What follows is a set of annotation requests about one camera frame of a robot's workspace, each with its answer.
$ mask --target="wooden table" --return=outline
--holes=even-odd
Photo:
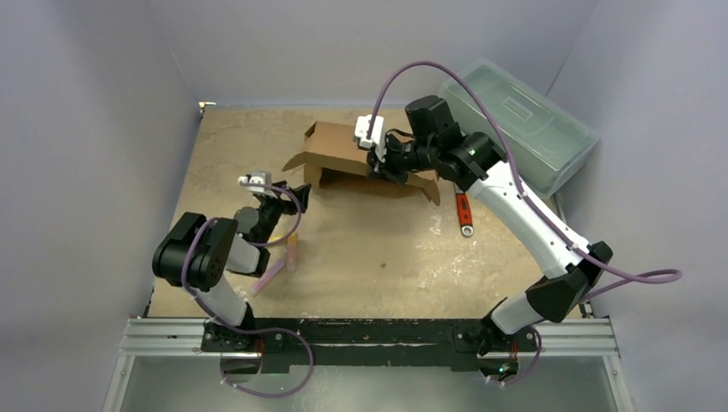
[[[367,110],[208,109],[179,195],[174,221],[185,212],[232,217],[257,205],[238,187],[256,170],[302,183],[302,171],[282,173],[316,120],[354,124]],[[384,110],[389,127],[408,130],[403,110]],[[321,190],[311,196],[298,231],[295,272],[280,273],[255,298],[257,316],[357,318],[479,318],[505,296],[541,277],[536,262],[482,204],[471,202],[475,235],[459,232],[452,183],[440,181],[442,204],[422,194],[392,199]],[[292,219],[284,217],[277,233]],[[271,249],[271,262],[285,247]],[[240,296],[256,279],[226,273]],[[149,316],[201,317],[180,288],[156,279]]]

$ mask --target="table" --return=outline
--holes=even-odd
[[[232,217],[257,205],[237,178],[256,170],[282,173],[303,133],[317,120],[354,124],[368,110],[206,108],[173,221],[186,211]],[[388,127],[409,130],[401,109],[381,113]],[[480,318],[506,296],[541,277],[528,251],[482,204],[471,202],[475,234],[459,232],[452,183],[439,182],[438,207],[422,194],[392,199],[348,191],[311,196],[298,231],[297,270],[280,273],[255,298],[256,316],[310,318]],[[293,219],[282,218],[277,233]],[[285,247],[271,249],[271,262]],[[235,291],[256,281],[226,273]],[[156,279],[150,317],[202,317],[180,288]]]

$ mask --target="plastic container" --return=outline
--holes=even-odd
[[[586,162],[599,134],[551,100],[482,58],[458,73],[493,115],[508,141],[523,180],[550,197]],[[501,142],[476,104],[453,79],[438,96],[465,133],[481,131]]]

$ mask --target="open cardboard box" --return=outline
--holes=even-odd
[[[283,166],[283,171],[303,165],[303,180],[314,190],[338,189],[386,197],[421,192],[430,202],[440,205],[434,171],[412,173],[405,185],[367,179],[367,152],[356,147],[353,136],[353,125],[316,122],[306,131],[303,149]]]

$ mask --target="white wall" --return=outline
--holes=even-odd
[[[725,0],[601,1],[549,95],[603,135],[564,187],[569,223],[618,267],[685,270],[597,301],[638,410],[728,405],[727,21]]]
[[[100,410],[196,105],[144,1],[0,3],[0,410]]]
[[[200,100],[246,105],[371,105],[402,64],[455,70],[475,57],[545,93],[597,0],[149,0]],[[390,104],[436,91],[413,70]]]

